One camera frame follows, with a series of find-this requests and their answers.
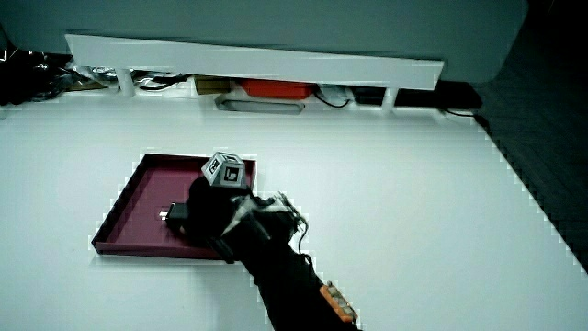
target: white tabletop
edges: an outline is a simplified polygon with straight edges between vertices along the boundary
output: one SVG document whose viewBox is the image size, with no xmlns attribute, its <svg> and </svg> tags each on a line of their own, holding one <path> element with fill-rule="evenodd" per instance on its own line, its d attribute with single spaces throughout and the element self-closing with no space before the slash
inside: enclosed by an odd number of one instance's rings
<svg viewBox="0 0 588 331">
<path fill-rule="evenodd" d="M 84 94 L 10 108 L 0 329 L 270 330 L 240 264 L 89 245 L 142 154 L 223 150 L 300 207 L 303 250 L 365 330 L 585 330 L 586 273 L 485 132 L 415 114 Z"/>
</svg>

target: black sleeve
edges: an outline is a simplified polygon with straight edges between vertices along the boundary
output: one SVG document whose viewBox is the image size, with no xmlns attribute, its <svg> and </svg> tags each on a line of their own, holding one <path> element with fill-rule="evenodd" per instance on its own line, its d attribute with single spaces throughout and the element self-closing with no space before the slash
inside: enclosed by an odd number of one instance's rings
<svg viewBox="0 0 588 331">
<path fill-rule="evenodd" d="M 276 331 L 357 331 L 353 324 L 343 322 L 322 297 L 322 281 L 306 258 L 288 244 L 274 245 L 262 256 L 242 262 L 254 277 Z"/>
</svg>

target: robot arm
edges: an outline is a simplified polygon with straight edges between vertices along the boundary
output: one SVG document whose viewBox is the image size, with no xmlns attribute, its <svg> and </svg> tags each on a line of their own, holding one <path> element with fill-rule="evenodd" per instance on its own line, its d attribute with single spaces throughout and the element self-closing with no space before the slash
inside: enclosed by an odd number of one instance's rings
<svg viewBox="0 0 588 331">
<path fill-rule="evenodd" d="M 357 330 L 357 315 L 330 282 L 324 284 L 314 272 L 310 257 L 294 252 L 292 235 L 306 220 L 284 194 L 268 200 L 255 197 L 246 185 L 230 187 L 215 182 L 228 164 L 215 154 L 203 166 L 204 177 L 196 179 L 189 191 L 187 218 L 181 224 L 188 238 L 206 237 L 210 246 L 228 263 L 241 261 L 254 277 L 267 314 L 276 331 Z"/>
</svg>

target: red container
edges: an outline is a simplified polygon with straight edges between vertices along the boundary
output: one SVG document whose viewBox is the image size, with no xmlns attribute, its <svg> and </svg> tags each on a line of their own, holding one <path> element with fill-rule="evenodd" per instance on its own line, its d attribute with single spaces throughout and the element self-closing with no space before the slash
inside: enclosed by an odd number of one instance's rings
<svg viewBox="0 0 588 331">
<path fill-rule="evenodd" d="M 243 79 L 241 87 L 251 97 L 277 97 L 302 100 L 311 95 L 316 85 L 312 83 L 282 82 L 263 79 Z"/>
<path fill-rule="evenodd" d="M 186 201 L 207 157 L 146 154 L 92 240 L 98 254 L 221 259 L 205 243 L 191 245 L 172 232 L 159 213 Z M 255 161 L 243 160 L 247 185 L 254 184 Z"/>
</svg>

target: maroon tray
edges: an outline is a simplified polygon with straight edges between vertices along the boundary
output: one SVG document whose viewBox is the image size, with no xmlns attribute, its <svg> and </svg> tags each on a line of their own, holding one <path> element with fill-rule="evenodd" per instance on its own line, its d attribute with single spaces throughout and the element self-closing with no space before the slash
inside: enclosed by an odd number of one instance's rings
<svg viewBox="0 0 588 331">
<path fill-rule="evenodd" d="M 146 154 L 100 226 L 92 245 L 98 254 L 221 259 L 210 247 L 191 245 L 167 228 L 159 213 L 185 202 L 190 184 L 202 176 L 207 157 Z M 247 184 L 255 180 L 255 161 L 243 160 Z"/>
</svg>

